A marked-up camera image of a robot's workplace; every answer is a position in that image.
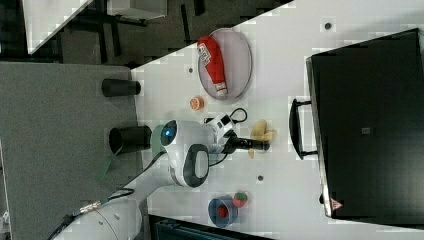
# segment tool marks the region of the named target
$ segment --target yellow object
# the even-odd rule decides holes
[[[277,131],[269,130],[267,131],[267,122],[266,120],[259,120],[255,125],[253,125],[252,132],[250,133],[250,137],[253,140],[269,142],[277,136]],[[251,148],[249,149],[249,157],[251,159],[255,158],[255,151]]]

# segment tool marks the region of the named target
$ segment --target blue container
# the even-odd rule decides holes
[[[218,215],[218,207],[224,205],[228,210],[228,215],[222,218]],[[209,202],[209,217],[212,222],[220,228],[225,228],[233,223],[238,217],[238,208],[233,204],[233,198],[230,195],[225,195],[219,198],[214,198]]]

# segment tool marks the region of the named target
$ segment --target red object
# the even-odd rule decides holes
[[[221,218],[225,218],[228,216],[228,209],[224,205],[219,206],[216,211],[218,212],[218,216]]]
[[[234,197],[233,197],[234,206],[236,206],[237,208],[241,208],[244,206],[244,204],[246,204],[246,202],[247,202],[247,195],[244,192],[238,192],[234,194]]]
[[[197,42],[200,60],[206,67],[218,96],[228,93],[225,83],[224,61],[218,43],[211,36],[201,37]]]

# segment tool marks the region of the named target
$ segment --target red ketchup bottle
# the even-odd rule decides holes
[[[197,50],[200,60],[205,65],[215,85],[217,95],[226,95],[228,90],[227,84],[225,83],[224,62],[218,43],[211,36],[201,37],[197,42]]]

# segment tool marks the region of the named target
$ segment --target orange object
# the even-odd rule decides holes
[[[196,96],[190,100],[190,107],[193,110],[200,110],[205,106],[205,102],[201,96]]]
[[[226,206],[221,205],[217,208],[218,216],[221,218],[225,218],[228,216],[228,209]]]

